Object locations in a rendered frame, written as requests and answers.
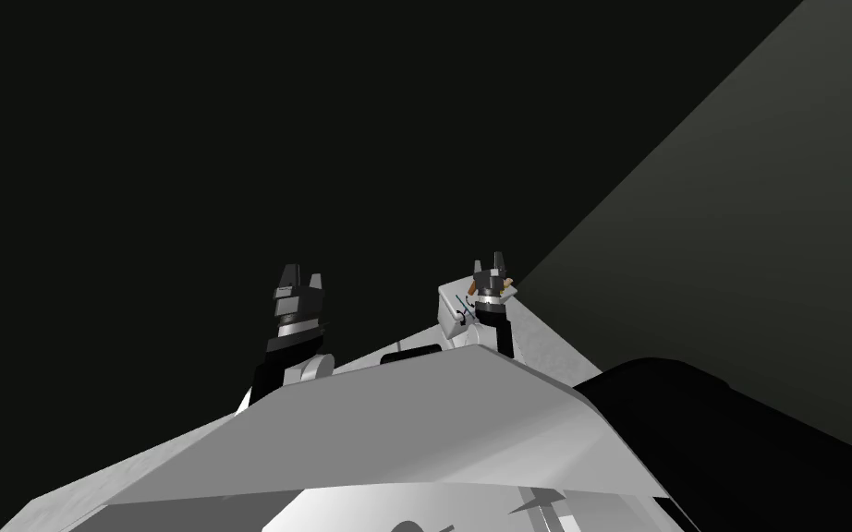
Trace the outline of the white box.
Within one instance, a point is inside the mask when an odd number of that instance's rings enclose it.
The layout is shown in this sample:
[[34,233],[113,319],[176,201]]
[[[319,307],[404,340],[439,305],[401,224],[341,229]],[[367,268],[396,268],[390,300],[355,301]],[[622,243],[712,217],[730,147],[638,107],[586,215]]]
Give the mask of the white box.
[[466,277],[438,288],[438,322],[450,348],[495,345],[494,329],[482,325],[476,315],[474,297],[469,295],[471,282]]

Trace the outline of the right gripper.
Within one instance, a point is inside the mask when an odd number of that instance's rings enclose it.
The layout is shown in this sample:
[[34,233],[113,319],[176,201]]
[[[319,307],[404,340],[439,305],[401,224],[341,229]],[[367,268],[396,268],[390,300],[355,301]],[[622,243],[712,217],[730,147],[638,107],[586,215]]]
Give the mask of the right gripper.
[[474,260],[473,281],[476,282],[477,291],[474,296],[478,297],[500,297],[504,280],[507,279],[505,272],[505,258],[501,251],[493,255],[493,268],[483,270],[480,260]]

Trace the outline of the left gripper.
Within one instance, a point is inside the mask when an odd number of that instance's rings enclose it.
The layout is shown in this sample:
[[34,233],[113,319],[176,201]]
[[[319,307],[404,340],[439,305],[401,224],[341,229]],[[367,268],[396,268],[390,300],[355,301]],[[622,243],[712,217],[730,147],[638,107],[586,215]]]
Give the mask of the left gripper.
[[323,310],[323,280],[314,273],[309,284],[300,284],[297,263],[287,264],[274,290],[274,316],[278,324],[317,319]]

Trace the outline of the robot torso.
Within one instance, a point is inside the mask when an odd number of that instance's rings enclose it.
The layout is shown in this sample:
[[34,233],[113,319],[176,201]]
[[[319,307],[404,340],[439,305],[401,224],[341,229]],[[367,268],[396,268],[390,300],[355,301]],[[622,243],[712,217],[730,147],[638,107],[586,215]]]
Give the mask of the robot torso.
[[579,392],[481,346],[285,386],[67,532],[699,532]]

